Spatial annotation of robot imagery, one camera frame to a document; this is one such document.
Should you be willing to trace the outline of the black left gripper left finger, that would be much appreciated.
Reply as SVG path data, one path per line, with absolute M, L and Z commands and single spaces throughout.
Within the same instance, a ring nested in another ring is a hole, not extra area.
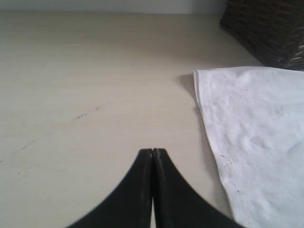
M 116 188 L 70 228 L 149 228 L 152 213 L 152 149 L 139 150 Z

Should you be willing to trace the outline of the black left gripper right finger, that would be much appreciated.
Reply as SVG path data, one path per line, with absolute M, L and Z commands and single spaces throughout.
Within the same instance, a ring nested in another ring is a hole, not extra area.
M 241 228 L 206 202 L 183 178 L 165 149 L 153 149 L 154 214 L 158 228 Z

